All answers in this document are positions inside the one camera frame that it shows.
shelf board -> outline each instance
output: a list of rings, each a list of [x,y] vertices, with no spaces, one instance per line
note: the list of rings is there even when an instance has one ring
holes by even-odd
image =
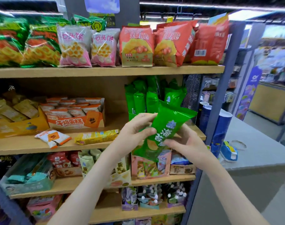
[[[128,122],[128,114],[107,114],[106,115],[106,127],[103,128],[89,128],[89,129],[72,129],[60,131],[62,133],[68,134],[72,137],[70,141],[64,145],[56,148],[50,149],[48,144],[43,142],[41,139],[34,138],[31,136],[13,136],[9,138],[0,139],[0,155],[18,155],[27,153],[41,153],[41,152],[56,152],[56,151],[74,151],[83,149],[93,149],[93,148],[106,148],[112,141],[101,142],[90,145],[79,145],[74,142],[74,138],[79,133],[94,132],[94,131],[106,131],[114,129],[122,129],[123,126]],[[192,130],[196,131],[198,136],[205,140],[206,136],[202,131],[195,125],[190,126]]]
[[[192,181],[195,179],[196,179],[195,175],[170,175],[163,178],[135,180],[132,181],[131,185],[141,186],[141,185],[162,184],[162,183],[177,182],[177,181]],[[83,180],[82,176],[57,178],[55,179],[53,188],[50,190],[33,192],[33,193],[15,194],[15,195],[10,195],[9,197],[11,199],[15,199],[15,198],[39,197],[39,196],[46,196],[53,194],[72,193],[82,180]]]
[[[108,223],[121,220],[152,217],[156,215],[185,213],[184,206],[167,208],[165,203],[159,209],[138,208],[138,211],[122,211],[121,195],[117,193],[107,193],[103,200],[98,202],[93,211],[88,224]],[[47,222],[36,223],[36,225],[46,225]]]
[[[205,74],[223,73],[224,68],[222,65],[184,65],[178,68],[165,66],[129,68],[0,68],[0,78]]]

